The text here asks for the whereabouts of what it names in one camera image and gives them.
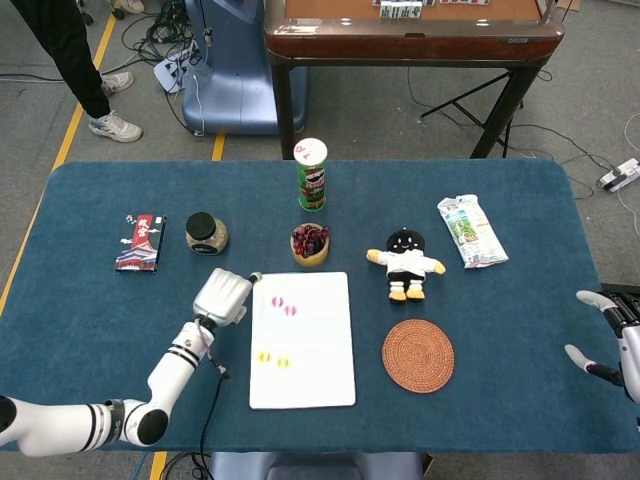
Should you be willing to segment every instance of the person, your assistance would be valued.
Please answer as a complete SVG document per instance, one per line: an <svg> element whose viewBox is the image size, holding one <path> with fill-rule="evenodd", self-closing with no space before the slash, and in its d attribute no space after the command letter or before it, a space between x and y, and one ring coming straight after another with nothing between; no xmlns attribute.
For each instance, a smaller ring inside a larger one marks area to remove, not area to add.
<svg viewBox="0 0 640 480"><path fill-rule="evenodd" d="M101 75L93 65L87 30L75 0L11 0L36 39L55 62L89 118L89 130L116 142L135 142L142 129L111 110L108 97L129 88L130 72ZM123 0L122 7L142 13L140 0Z"/></svg>

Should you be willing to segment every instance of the black lid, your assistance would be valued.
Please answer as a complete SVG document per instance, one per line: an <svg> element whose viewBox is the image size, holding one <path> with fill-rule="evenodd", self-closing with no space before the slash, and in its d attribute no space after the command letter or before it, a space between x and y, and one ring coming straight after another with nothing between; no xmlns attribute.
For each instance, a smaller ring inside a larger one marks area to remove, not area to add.
<svg viewBox="0 0 640 480"><path fill-rule="evenodd" d="M216 233L216 222L207 212L194 213L187 220L187 233L195 240L206 240Z"/></svg>

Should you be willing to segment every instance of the glass jar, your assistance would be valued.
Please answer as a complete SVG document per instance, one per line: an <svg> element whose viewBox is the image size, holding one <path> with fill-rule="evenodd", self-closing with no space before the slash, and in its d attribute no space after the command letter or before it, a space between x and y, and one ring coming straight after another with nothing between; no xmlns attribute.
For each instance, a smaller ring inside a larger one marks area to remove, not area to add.
<svg viewBox="0 0 640 480"><path fill-rule="evenodd" d="M226 225L207 212L194 213L187 220L187 245L194 252L217 255L227 246L228 239Z"/></svg>

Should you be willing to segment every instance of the yellow floor line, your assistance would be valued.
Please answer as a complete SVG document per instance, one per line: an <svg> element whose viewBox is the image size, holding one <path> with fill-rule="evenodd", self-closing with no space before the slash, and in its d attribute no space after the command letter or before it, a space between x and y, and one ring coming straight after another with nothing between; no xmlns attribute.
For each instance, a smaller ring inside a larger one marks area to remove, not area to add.
<svg viewBox="0 0 640 480"><path fill-rule="evenodd" d="M113 33L113 28L115 24L116 24L115 17L113 15L109 15L109 20L107 20L107 25L104 29L104 33L102 34L102 38L100 39L100 44L98 45L98 50L96 51L96 55L93 59L93 63L96 66L96 68L100 68L100 65L102 64L102 60L104 59L104 54L107 51L107 45L109 44L109 39L111 38L111 34ZM60 145L60 150L58 150L58 155L56 156L56 160L53 163L53 166L51 167L52 172L56 168L58 168L60 165L62 165L67 159L67 155L69 154L69 149L71 148L71 142L73 141L73 137L76 134L76 130L78 129L78 124L80 123L81 117L82 117L82 107L78 103L76 105L75 110L73 111L73 115L71 116L71 121L69 122L69 126L67 127L67 133L65 133L64 135L64 139L62 140L62 145ZM18 265L20 265L20 260L22 259L22 253L24 252L24 246L27 244L27 239L29 238L29 234L31 233L31 227L33 227L33 222L36 219L38 210L40 210L41 201L42 201L42 195L40 196L40 200L38 200L38 205L36 205L36 209L33 212L33 216L31 217L31 222L29 222L29 227L27 228L27 231L24 234L24 238L22 239L22 244L20 245L20 249L18 250L18 255L16 256L16 259L13 262L13 266L11 267L11 271L9 272L9 278L7 278L7 283L5 284L2 290L2 296L0 296L0 315L2 315L4 306L7 303L9 290L11 289L11 285L16 275L16 271L18 270Z"/></svg>
<svg viewBox="0 0 640 480"><path fill-rule="evenodd" d="M161 480L160 475L167 463L167 452L156 452L153 454L153 463L151 464L151 475L149 480Z"/></svg>
<svg viewBox="0 0 640 480"><path fill-rule="evenodd" d="M224 150L224 138L226 135L224 133L219 133L216 135L216 141L213 144L213 152L211 153L211 160L214 162L219 162L222 160L222 151Z"/></svg>

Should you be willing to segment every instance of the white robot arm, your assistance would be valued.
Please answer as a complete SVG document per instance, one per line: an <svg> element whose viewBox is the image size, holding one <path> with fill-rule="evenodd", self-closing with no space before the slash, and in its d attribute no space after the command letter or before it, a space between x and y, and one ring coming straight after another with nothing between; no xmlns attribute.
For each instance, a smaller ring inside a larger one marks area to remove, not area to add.
<svg viewBox="0 0 640 480"><path fill-rule="evenodd" d="M151 400L109 400L104 404L44 406L0 396L0 446L18 442L28 456L42 457L94 450L117 440L140 447L156 443L171 410L215 339L214 330L238 323L253 284L216 268L198 293L196 317L182 327L147 381ZM220 373L227 375L224 367Z"/></svg>
<svg viewBox="0 0 640 480"><path fill-rule="evenodd" d="M612 300L598 293L581 290L576 296L587 305L598 308L609 323L618 341L620 368L600 365L573 345L565 345L567 355L585 372L624 387L627 396L640 403L640 321L632 312L622 312Z"/></svg>

